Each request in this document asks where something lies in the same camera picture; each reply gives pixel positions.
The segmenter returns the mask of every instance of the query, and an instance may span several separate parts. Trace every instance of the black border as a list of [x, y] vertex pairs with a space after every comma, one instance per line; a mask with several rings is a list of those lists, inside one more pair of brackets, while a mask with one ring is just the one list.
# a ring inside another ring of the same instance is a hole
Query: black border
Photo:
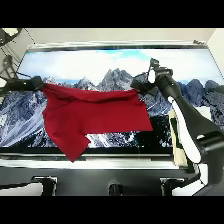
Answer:
[[[78, 46], [78, 47], [69, 47], [69, 46], [64, 46], [64, 47], [48, 47], [46, 44], [46, 47], [44, 48], [35, 48], [35, 49], [27, 49], [26, 52], [24, 53], [24, 56], [22, 60], [20, 61], [20, 64], [17, 68], [17, 71], [20, 68], [21, 63], [23, 62], [23, 59], [26, 55], [26, 53], [32, 53], [32, 52], [52, 52], [52, 51], [79, 51], [79, 50], [118, 50], [118, 49], [209, 49], [207, 45], [193, 45], [193, 44], [188, 44], [188, 45], [141, 45], [142, 42], [138, 43], [135, 42], [135, 45], [122, 45], [122, 44], [117, 44], [117, 45], [108, 45], [105, 43], [105, 45], [101, 46]], [[109, 155], [119, 155], [119, 154], [147, 154], [145, 153], [144, 149], [141, 150], [141, 148], [137, 147], [111, 147], [111, 148], [94, 148], [90, 149], [87, 148], [84, 153], [82, 154], [83, 156], [88, 155], [88, 154], [108, 154], [108, 151], [112, 151], [113, 153]], [[9, 153], [15, 153], [15, 154], [26, 154], [26, 155], [38, 155], [38, 154], [45, 154], [45, 155], [51, 155], [51, 154], [58, 154], [61, 155], [63, 152], [58, 148], [58, 147], [29, 147], [29, 148], [22, 148], [22, 147], [0, 147], [0, 154], [9, 154]], [[172, 147], [166, 147], [166, 151], [164, 152], [164, 149], [155, 149], [151, 150], [150, 154], [170, 154], [172, 155]]]

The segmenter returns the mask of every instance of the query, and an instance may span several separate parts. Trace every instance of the mountain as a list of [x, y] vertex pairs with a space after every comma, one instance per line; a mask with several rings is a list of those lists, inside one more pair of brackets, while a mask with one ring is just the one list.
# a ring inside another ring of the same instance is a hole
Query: mountain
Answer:
[[114, 91], [114, 90], [128, 90], [132, 81], [132, 76], [125, 70], [119, 68], [112, 71], [111, 69], [107, 72], [104, 79], [97, 86], [97, 89], [103, 92]]
[[[71, 88], [97, 91], [130, 89], [132, 76], [124, 70], [109, 70], [102, 82], [95, 86], [87, 78], [74, 85], [62, 83]], [[44, 79], [46, 83], [56, 83], [52, 77]], [[224, 92], [223, 86], [208, 80], [205, 87], [199, 80], [193, 79], [188, 84], [178, 82], [183, 97], [194, 106], [210, 106], [212, 119], [224, 130]], [[139, 94], [144, 100], [150, 116], [153, 132], [128, 132], [91, 134], [90, 147], [142, 147], [147, 150], [171, 146], [168, 112], [171, 104], [158, 91], [155, 96]], [[47, 104], [41, 92], [13, 92], [6, 96], [0, 106], [0, 147], [54, 147], [44, 128], [42, 112]]]

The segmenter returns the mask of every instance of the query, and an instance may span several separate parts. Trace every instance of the screen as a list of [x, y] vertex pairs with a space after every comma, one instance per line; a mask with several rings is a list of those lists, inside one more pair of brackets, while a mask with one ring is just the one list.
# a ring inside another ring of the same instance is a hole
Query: screen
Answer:
[[[208, 49], [35, 51], [25, 54], [18, 71], [68, 88], [128, 90], [134, 76], [148, 71], [150, 58], [172, 69], [185, 99], [195, 107], [210, 107], [212, 120], [224, 130], [224, 80]], [[142, 153], [171, 148], [171, 104], [160, 92], [143, 100], [152, 132], [89, 134], [88, 148], [135, 147]], [[56, 147], [44, 127], [42, 111], [46, 104], [41, 91], [6, 96], [0, 108], [0, 147]]]

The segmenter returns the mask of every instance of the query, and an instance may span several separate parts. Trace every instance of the red fabric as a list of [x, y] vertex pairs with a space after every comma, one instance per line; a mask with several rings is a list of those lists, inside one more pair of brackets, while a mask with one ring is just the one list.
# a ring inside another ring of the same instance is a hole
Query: red fabric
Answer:
[[42, 91], [48, 99], [46, 131], [72, 162], [87, 148], [86, 134], [152, 130], [135, 90], [98, 92], [46, 84]]

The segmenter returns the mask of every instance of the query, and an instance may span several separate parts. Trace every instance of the snowy mountain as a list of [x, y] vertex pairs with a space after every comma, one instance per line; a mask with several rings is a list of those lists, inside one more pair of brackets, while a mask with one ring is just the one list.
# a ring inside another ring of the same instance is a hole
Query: snowy mountain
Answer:
[[[132, 76], [124, 70], [109, 70], [98, 86], [88, 80], [81, 79], [74, 85], [62, 83], [70, 88], [82, 90], [114, 91], [128, 90]], [[44, 79], [46, 83], [56, 83], [52, 77]], [[197, 79], [187, 85], [178, 83], [182, 95], [194, 106], [210, 106], [212, 119], [224, 129], [224, 91], [219, 84], [208, 80], [205, 88]], [[146, 95], [144, 100], [153, 125], [153, 132], [128, 132], [87, 135], [91, 143], [89, 147], [131, 147], [163, 148], [171, 146], [168, 112], [171, 105], [160, 92], [155, 96]], [[47, 99], [42, 92], [13, 92], [5, 97], [0, 107], [0, 147], [54, 147], [48, 137], [42, 117]]]

